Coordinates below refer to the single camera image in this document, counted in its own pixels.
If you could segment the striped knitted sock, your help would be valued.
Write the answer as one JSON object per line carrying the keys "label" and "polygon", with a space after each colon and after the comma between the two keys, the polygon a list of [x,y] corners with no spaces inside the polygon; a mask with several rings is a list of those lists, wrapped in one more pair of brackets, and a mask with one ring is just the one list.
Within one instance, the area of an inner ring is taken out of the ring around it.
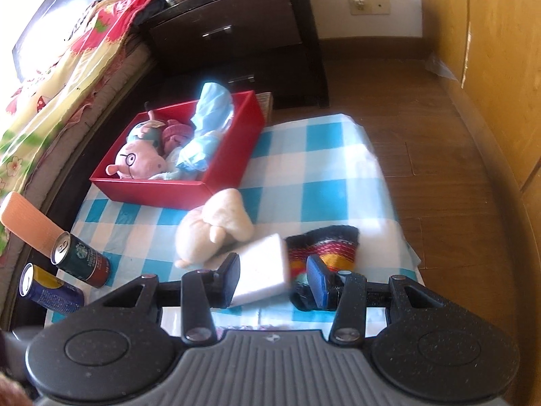
{"label": "striped knitted sock", "polygon": [[353,270],[359,231],[351,225],[330,225],[285,238],[291,274],[290,301],[302,312],[316,310],[306,279],[306,260],[317,255],[333,272]]}

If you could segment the cream plush toy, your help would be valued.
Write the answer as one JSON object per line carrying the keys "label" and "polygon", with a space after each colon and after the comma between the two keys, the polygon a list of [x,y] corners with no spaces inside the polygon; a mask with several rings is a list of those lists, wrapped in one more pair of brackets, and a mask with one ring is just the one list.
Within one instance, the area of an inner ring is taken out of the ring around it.
{"label": "cream plush toy", "polygon": [[254,225],[240,191],[219,191],[183,217],[175,234],[174,266],[184,269],[201,265],[225,245],[249,241],[253,234]]}

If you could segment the white sponge block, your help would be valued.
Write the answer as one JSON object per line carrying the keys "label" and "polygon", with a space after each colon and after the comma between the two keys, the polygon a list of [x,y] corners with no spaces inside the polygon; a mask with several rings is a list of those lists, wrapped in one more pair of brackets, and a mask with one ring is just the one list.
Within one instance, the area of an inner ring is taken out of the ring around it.
{"label": "white sponge block", "polygon": [[287,247],[274,233],[233,249],[239,255],[240,276],[231,306],[263,300],[290,287]]}

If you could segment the blue white checkered tablecloth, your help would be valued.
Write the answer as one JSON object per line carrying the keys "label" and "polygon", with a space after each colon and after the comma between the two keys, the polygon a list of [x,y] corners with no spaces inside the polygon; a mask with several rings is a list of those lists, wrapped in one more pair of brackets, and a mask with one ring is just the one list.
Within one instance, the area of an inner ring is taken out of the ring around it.
{"label": "blue white checkered tablecloth", "polygon": [[[357,271],[373,282],[420,279],[378,158],[364,128],[343,114],[265,128],[240,191],[257,238],[298,235],[328,225],[359,231]],[[183,211],[114,202],[90,188],[72,232],[109,258],[113,290],[142,274],[180,279],[175,232]]]}

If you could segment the green Starbucks can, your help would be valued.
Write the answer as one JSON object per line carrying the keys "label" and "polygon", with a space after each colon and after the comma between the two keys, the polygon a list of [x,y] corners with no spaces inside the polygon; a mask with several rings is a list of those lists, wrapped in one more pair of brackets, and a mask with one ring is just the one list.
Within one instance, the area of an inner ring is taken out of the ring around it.
{"label": "green Starbucks can", "polygon": [[108,258],[69,232],[61,233],[56,239],[50,261],[94,288],[103,287],[110,275]]}

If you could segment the pink pig plush toy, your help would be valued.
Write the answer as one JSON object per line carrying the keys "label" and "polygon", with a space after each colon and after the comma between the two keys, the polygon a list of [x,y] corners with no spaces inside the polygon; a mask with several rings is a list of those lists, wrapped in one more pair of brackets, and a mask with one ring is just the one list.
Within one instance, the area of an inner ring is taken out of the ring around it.
{"label": "pink pig plush toy", "polygon": [[176,160],[193,139],[194,125],[177,119],[158,119],[153,110],[130,129],[126,143],[107,165],[109,176],[129,180],[174,180]]}

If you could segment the red storage box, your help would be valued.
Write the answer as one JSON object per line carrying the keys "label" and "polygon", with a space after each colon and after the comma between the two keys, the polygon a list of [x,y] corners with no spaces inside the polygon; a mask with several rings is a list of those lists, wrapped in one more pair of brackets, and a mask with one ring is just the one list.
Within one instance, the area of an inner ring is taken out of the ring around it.
{"label": "red storage box", "polygon": [[115,161],[126,143],[128,132],[148,117],[138,113],[118,135],[90,177],[90,181],[109,199],[161,208],[191,210],[204,204],[213,194],[237,188],[250,155],[264,128],[265,118],[253,91],[233,93],[234,116],[210,166],[194,181],[123,180],[107,175],[105,168]]}

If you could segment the light blue cloth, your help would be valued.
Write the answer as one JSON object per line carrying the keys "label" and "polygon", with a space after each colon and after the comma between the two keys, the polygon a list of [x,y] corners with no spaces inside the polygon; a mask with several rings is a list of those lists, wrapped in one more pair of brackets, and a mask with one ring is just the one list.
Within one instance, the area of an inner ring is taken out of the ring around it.
{"label": "light blue cloth", "polygon": [[183,172],[206,172],[234,115],[228,89],[217,83],[205,83],[192,118],[193,138],[180,150],[175,167]]}

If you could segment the orange flat paddle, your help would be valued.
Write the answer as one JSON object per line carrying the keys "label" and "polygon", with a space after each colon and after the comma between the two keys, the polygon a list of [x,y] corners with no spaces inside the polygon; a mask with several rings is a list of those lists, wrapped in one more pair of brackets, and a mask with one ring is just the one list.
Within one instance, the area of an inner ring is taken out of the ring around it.
{"label": "orange flat paddle", "polygon": [[46,257],[51,257],[57,239],[64,232],[16,191],[11,191],[1,204],[1,223]]}

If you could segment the floral bed blanket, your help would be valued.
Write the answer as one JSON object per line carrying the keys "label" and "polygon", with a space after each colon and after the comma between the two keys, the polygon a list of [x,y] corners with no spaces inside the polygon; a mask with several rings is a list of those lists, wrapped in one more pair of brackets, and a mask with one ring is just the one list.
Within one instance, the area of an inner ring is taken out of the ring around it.
{"label": "floral bed blanket", "polygon": [[40,158],[112,64],[132,27],[159,0],[101,0],[84,13],[62,54],[19,87],[1,112],[1,196],[23,191]]}

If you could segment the dark wooden nightstand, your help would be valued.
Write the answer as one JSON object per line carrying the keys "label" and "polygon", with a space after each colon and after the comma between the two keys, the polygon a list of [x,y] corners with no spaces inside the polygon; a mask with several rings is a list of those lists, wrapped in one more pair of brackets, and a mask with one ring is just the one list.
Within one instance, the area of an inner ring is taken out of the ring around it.
{"label": "dark wooden nightstand", "polygon": [[329,104],[310,0],[184,0],[141,30],[160,105],[196,99],[205,82],[270,92],[278,108]]}

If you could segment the wooden wardrobe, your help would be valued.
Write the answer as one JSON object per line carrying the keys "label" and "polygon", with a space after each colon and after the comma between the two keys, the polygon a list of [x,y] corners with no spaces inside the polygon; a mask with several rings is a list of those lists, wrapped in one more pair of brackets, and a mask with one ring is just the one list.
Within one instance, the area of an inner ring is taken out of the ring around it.
{"label": "wooden wardrobe", "polygon": [[540,303],[540,0],[422,0],[444,86],[501,193],[517,293]]}

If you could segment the dark wooden headboard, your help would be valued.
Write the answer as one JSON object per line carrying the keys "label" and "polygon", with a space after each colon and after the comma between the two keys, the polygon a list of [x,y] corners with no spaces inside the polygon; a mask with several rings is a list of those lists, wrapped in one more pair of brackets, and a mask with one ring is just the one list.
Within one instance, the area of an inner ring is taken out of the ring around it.
{"label": "dark wooden headboard", "polygon": [[98,0],[42,0],[12,49],[19,81],[52,64],[91,3]]}

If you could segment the wall power outlet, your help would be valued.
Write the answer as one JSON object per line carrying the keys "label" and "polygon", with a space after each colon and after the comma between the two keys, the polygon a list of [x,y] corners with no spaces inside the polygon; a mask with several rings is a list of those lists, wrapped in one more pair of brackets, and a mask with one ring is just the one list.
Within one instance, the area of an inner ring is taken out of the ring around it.
{"label": "wall power outlet", "polygon": [[348,0],[352,16],[390,15],[391,0]]}

